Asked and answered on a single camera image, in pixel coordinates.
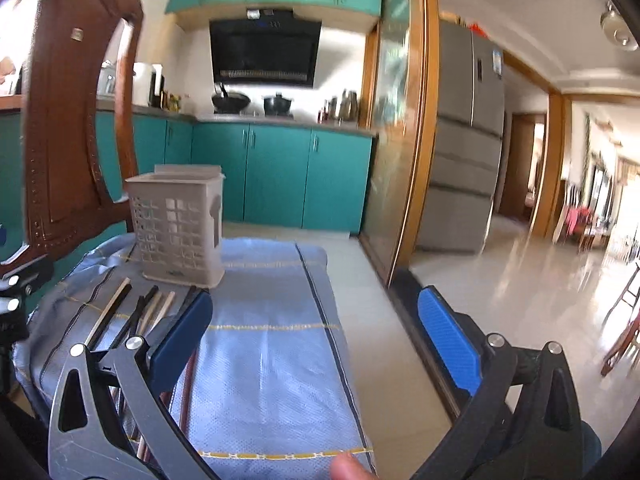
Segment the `ceiling light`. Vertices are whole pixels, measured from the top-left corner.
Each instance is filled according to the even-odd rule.
[[[615,46],[629,52],[638,49],[636,38],[611,1],[607,2],[607,11],[600,17],[600,26],[604,35]]]

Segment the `black range hood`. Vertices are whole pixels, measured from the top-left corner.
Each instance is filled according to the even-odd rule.
[[[215,82],[312,87],[321,22],[292,10],[248,10],[246,20],[209,22]]]

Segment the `countertop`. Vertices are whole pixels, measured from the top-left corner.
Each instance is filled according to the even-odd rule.
[[[115,102],[112,99],[98,99],[96,101],[96,109],[98,111],[113,111]],[[283,117],[265,117],[253,115],[235,115],[235,114],[211,114],[196,118],[189,114],[181,114],[176,112],[168,112],[160,108],[152,108],[149,106],[133,105],[133,113],[136,115],[147,115],[151,117],[160,117],[163,119],[189,121],[192,123],[243,123],[243,124],[272,124],[274,126],[290,126],[292,128],[308,128],[309,130],[328,130],[331,132],[342,132],[350,135],[358,135],[363,137],[375,138],[378,136],[377,131],[367,128],[359,128],[355,123],[316,123],[313,121],[297,121]],[[22,96],[3,96],[0,97],[0,112],[17,112],[22,109]]]
[[[246,123],[246,124],[272,124],[275,126],[290,126],[292,128],[308,128],[309,130],[328,130],[330,132],[342,132],[345,134],[360,135],[363,137],[377,137],[375,130],[359,128],[355,123],[315,123],[313,121],[297,121],[285,117],[265,117],[235,114],[214,114],[197,119],[199,123]]]

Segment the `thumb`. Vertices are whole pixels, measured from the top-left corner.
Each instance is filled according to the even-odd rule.
[[[333,459],[329,476],[331,480],[378,480],[351,453],[342,453]]]

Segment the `chair backrest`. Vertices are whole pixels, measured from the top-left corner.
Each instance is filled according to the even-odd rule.
[[[0,264],[0,276],[43,254],[63,258],[111,224],[130,226],[126,197],[113,202],[107,191],[95,138],[98,76],[121,19],[127,27],[116,72],[116,144],[123,180],[138,174],[131,93],[140,0],[40,0],[24,72],[26,240]]]

